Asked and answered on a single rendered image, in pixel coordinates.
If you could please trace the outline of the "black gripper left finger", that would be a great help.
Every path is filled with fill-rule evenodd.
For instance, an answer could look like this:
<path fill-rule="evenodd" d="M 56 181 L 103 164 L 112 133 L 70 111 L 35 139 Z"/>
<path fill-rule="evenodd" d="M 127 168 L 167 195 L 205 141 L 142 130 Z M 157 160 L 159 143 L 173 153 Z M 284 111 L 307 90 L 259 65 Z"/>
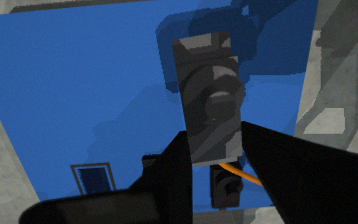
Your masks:
<path fill-rule="evenodd" d="M 45 200 L 23 211 L 19 224 L 193 224 L 187 131 L 129 188 Z"/>

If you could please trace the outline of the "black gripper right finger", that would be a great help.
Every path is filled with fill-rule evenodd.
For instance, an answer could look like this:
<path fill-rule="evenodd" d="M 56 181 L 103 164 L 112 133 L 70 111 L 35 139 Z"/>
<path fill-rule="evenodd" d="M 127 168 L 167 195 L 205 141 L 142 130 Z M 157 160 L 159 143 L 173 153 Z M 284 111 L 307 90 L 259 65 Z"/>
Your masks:
<path fill-rule="evenodd" d="M 241 121 L 242 148 L 285 224 L 358 224 L 358 153 Z"/>

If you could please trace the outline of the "blue flat deck plate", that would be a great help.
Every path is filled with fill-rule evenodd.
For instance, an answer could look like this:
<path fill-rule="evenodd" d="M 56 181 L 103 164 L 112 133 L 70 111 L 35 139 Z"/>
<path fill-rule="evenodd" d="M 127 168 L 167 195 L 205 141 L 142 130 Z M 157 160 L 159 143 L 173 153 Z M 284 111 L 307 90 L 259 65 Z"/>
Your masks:
<path fill-rule="evenodd" d="M 246 121 L 294 136 L 319 0 L 155 0 L 0 14 L 0 121 L 40 201 L 129 188 L 186 130 L 171 40 L 230 30 Z M 274 206 L 219 164 L 193 213 Z"/>

